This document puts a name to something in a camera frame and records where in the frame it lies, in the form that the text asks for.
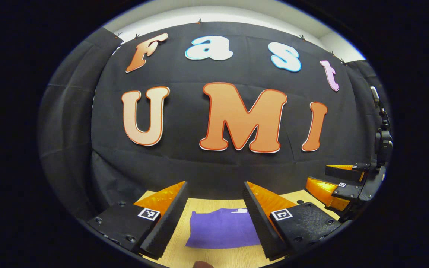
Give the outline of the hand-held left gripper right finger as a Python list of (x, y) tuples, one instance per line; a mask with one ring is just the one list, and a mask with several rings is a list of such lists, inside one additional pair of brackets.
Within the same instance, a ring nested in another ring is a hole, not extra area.
[(244, 183), (243, 200), (270, 261), (306, 253), (343, 228), (315, 204), (295, 204), (252, 182)]

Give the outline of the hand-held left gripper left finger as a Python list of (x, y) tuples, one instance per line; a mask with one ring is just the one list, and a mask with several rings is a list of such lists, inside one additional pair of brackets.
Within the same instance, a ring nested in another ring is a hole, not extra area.
[(188, 200), (188, 183), (179, 182), (136, 202), (119, 201), (87, 224), (134, 254), (159, 259), (165, 252)]

